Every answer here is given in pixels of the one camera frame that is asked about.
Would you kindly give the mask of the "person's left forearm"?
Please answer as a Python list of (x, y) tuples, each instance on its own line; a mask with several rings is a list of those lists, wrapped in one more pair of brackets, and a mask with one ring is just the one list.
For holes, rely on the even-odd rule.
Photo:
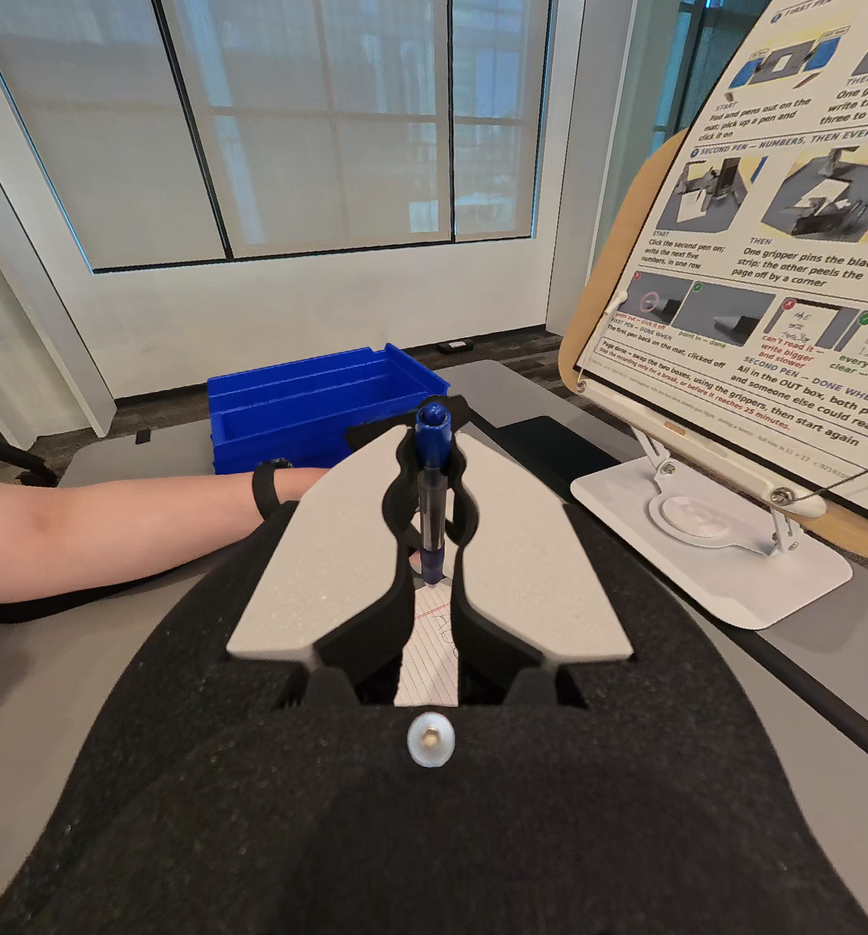
[[(324, 474), (278, 471), (282, 505)], [(252, 473), (69, 489), (0, 484), (0, 603), (151, 577), (240, 542), (263, 522)]]

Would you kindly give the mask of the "black desk mat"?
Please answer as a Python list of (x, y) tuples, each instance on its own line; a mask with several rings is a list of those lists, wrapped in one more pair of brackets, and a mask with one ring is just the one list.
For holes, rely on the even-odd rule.
[(620, 465), (613, 455), (549, 416), (495, 427), (474, 411), (471, 424), (567, 503), (574, 481)]

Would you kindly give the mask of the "wooden backing board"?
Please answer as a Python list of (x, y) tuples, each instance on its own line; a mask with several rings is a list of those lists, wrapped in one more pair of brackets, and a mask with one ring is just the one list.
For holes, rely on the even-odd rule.
[(581, 364), (587, 345), (601, 337), (615, 310), (618, 283), (687, 131), (674, 134), (642, 165), (616, 216), (614, 227), (589, 276), (558, 352), (558, 369), (568, 391), (579, 395), (633, 428), (641, 429), (738, 494), (783, 514), (801, 530), (828, 544), (868, 559), (868, 519), (836, 503), (834, 493), (814, 494), (802, 482), (785, 478), (779, 468), (761, 465), (757, 456), (715, 442), (706, 431), (682, 426), (679, 416), (663, 415), (653, 403), (639, 403), (627, 390), (593, 379)]

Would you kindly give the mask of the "blue click pen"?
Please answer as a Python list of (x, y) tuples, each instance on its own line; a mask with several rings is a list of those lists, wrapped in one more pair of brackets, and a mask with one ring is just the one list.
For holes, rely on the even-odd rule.
[(421, 407), (415, 419), (415, 453), (421, 576), (428, 586), (443, 578), (448, 470), (452, 449), (449, 410), (439, 402)]

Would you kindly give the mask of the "blue plastic bin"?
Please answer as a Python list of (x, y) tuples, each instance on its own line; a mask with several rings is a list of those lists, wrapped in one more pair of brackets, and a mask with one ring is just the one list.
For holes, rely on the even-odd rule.
[(351, 453), (348, 429), (415, 411), (450, 383), (386, 344), (211, 377), (206, 387), (212, 464), (226, 475), (281, 458), (334, 467)]

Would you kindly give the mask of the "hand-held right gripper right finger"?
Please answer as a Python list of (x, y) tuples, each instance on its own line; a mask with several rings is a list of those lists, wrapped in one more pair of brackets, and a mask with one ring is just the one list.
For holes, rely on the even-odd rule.
[(453, 438), (452, 634), (476, 672), (629, 659), (633, 648), (565, 504), (517, 462)]

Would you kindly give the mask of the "black wristband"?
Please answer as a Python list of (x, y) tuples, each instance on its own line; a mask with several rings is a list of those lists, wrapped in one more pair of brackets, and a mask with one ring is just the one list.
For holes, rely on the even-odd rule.
[(267, 520), (282, 505), (275, 487), (275, 474), (292, 467), (292, 463), (283, 457), (263, 461), (255, 467), (252, 474), (253, 500), (263, 520)]

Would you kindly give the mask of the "white lined notepad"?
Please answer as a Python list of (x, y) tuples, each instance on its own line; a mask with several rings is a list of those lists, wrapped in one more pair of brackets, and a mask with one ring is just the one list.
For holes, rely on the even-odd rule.
[(422, 584), (415, 591), (415, 620), (406, 643), (395, 707), (456, 707), (459, 702), (459, 658), (453, 643), (451, 579)]

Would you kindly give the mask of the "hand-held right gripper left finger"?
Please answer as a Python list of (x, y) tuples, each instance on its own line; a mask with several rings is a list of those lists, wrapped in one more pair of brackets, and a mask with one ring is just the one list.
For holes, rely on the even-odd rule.
[(404, 536), (415, 510), (414, 432), (397, 425), (302, 497), (226, 650), (310, 671), (389, 665), (414, 627)]

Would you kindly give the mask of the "large glass window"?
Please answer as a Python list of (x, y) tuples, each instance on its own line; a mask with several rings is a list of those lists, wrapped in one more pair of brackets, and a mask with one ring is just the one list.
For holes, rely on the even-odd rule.
[(0, 1), (95, 274), (528, 238), (551, 2)]

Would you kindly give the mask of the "printed instruction sheet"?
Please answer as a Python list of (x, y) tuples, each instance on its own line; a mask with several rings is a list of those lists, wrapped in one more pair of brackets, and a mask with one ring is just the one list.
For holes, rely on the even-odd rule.
[(573, 369), (868, 516), (868, 1), (770, 2)]

